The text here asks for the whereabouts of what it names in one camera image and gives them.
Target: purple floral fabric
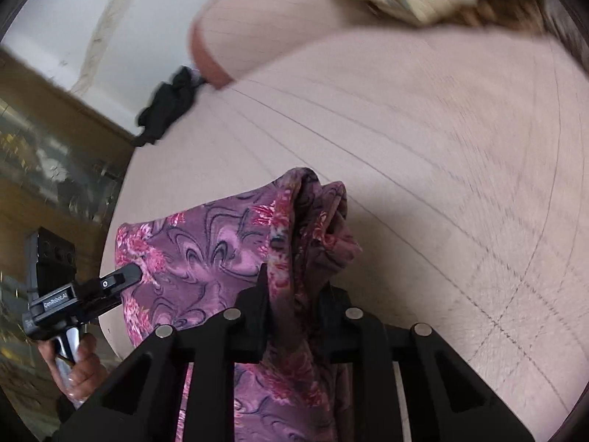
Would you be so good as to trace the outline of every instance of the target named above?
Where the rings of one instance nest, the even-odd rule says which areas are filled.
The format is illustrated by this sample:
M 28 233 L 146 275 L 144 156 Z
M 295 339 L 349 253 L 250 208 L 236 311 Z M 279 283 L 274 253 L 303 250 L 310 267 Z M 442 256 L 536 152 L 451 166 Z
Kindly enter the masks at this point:
M 260 189 L 117 232 L 117 267 L 135 262 L 143 271 L 123 293 L 135 346 L 160 324 L 187 329 L 231 307 L 267 263 L 273 334 L 261 364 L 235 367 L 236 440 L 341 439 L 347 368 L 317 354 L 311 309 L 329 278 L 360 251 L 346 213 L 343 183 L 322 186 L 313 171 L 296 168 Z

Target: beige bed surface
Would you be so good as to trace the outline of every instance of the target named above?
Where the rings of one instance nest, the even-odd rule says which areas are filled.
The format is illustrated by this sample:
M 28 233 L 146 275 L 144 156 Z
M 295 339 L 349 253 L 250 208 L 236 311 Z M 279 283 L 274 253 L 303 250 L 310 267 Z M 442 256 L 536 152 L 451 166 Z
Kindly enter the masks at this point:
M 356 29 L 246 78 L 135 152 L 102 273 L 122 222 L 309 166 L 346 184 L 364 249 L 336 283 L 387 323 L 430 323 L 548 440 L 589 380 L 589 84 L 565 50 Z M 127 353 L 120 312 L 101 324 Z

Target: black cloth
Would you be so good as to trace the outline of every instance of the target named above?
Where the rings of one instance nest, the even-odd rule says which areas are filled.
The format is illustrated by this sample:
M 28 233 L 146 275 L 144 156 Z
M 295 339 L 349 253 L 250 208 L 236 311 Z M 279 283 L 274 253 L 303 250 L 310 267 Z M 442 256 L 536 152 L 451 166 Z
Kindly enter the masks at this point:
M 136 147 L 154 144 L 179 117 L 194 104 L 196 90 L 206 81 L 202 76 L 193 79 L 190 68 L 182 66 L 172 83 L 162 83 L 155 91 L 151 104 L 137 118 L 137 125 L 145 129 L 133 141 Z

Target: device label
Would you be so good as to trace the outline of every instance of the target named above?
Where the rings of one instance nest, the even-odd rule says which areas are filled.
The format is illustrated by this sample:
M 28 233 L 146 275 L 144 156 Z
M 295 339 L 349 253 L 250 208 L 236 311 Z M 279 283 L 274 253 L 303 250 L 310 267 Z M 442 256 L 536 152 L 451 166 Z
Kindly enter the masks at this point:
M 43 307 L 45 310 L 51 309 L 52 307 L 58 306 L 59 304 L 68 301 L 69 299 L 70 297 L 68 296 L 68 292 L 63 291 L 62 293 L 53 296 L 49 301 L 43 301 Z

